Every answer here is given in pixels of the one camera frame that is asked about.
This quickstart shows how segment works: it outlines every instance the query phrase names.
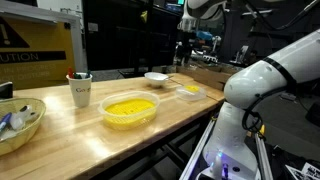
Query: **yellow sign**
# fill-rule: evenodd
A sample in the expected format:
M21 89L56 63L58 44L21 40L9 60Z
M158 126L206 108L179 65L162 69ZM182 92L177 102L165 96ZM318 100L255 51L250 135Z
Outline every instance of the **yellow sign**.
M0 83L15 89L66 82L74 68L70 25L43 24L0 17Z

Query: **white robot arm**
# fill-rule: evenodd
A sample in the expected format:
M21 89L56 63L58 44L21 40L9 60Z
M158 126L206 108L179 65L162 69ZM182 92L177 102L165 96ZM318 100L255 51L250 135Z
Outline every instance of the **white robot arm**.
M192 32L197 19L219 17L223 0L187 0L180 29ZM267 58L233 75L225 85L225 102L215 129L203 150L206 175L221 179L222 165L229 167L231 179L261 179L254 154L245 145L247 130L258 131L254 117L258 103L285 90L294 91L297 83L320 77L320 29Z

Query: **clear plastic bowl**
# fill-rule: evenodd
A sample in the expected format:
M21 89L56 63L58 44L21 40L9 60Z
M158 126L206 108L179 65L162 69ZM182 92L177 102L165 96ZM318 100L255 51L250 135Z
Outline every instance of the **clear plastic bowl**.
M136 99L147 100L154 106L152 108L148 108L146 110L128 115L113 114L105 110L107 107L110 107L112 105ZM160 99L157 95L142 91L133 91L110 96L104 99L100 103L98 110L103 115L104 122L108 127L116 130L128 130L153 120L156 117L156 112L159 104Z
M176 89L176 96L186 101L197 101L207 97L207 92L199 86L186 85Z

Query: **white cup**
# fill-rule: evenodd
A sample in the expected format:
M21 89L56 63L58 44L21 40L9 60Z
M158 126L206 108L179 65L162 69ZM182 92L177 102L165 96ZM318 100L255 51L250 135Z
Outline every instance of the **white cup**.
M89 78L85 78L87 73L77 74L81 75L82 79L72 79L69 78L69 75L66 78L69 80L75 106L85 107L90 103L92 75L90 74Z

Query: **wicker bowl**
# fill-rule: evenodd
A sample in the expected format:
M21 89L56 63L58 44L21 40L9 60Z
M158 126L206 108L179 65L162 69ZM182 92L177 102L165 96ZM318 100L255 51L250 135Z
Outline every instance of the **wicker bowl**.
M0 141L0 156L14 151L28 142L38 129L42 116L46 111L44 102L38 99L17 98L0 101L1 118L9 112L18 112L25 105L31 105L32 111L36 112L38 116L35 119L27 121L24 128L19 130L16 136Z

